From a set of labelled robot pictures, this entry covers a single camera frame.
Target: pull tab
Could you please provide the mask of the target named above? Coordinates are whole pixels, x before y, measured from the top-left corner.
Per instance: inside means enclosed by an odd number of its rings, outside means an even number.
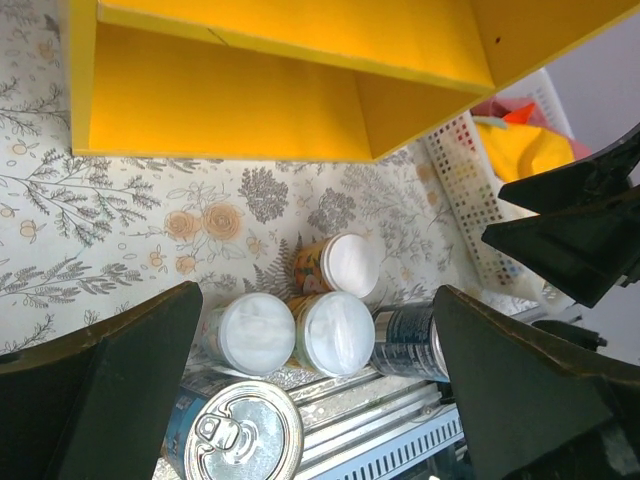
[[[195,432],[214,449],[227,452],[238,444],[242,427],[232,418],[206,414],[198,420]]]

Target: yellow object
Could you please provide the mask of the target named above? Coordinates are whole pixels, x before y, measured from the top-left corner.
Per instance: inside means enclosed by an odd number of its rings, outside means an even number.
[[[546,128],[507,123],[476,124],[489,161],[503,182],[515,182],[573,161],[569,141]]]
[[[640,0],[59,0],[76,154],[381,158]]]

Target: yellow cloth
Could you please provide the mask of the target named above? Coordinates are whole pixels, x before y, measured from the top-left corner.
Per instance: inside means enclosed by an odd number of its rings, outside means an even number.
[[[573,162],[565,137],[533,125],[506,125],[476,124],[489,161],[502,181],[513,182]]]

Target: tin can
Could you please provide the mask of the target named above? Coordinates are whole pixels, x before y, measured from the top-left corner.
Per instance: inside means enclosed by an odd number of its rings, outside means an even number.
[[[364,298],[375,288],[379,273],[373,248],[355,233],[304,247],[293,268],[296,285],[305,295],[343,291]]]
[[[289,307],[273,295],[251,293],[207,315],[201,344],[215,364],[240,374],[263,376],[291,357],[295,337]]]
[[[183,480],[288,480],[302,458],[302,432],[280,388],[206,371],[180,386],[165,446]]]
[[[431,302],[381,307],[373,318],[373,368],[383,375],[449,382]]]
[[[287,362],[330,377],[353,375],[373,351],[375,330],[367,306],[346,292],[293,298],[296,346]]]

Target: white plastic lid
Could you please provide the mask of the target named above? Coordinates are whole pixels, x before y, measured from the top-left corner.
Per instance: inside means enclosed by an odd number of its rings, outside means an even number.
[[[367,306],[346,292],[320,297],[306,315],[305,349],[326,375],[352,375],[373,353],[375,329]]]
[[[267,375],[293,353],[296,325],[289,307],[273,295],[251,293],[227,307],[220,347],[231,365],[248,375]]]
[[[333,289],[364,298],[378,283],[380,262],[366,239],[347,233],[336,237],[323,252],[322,273]]]

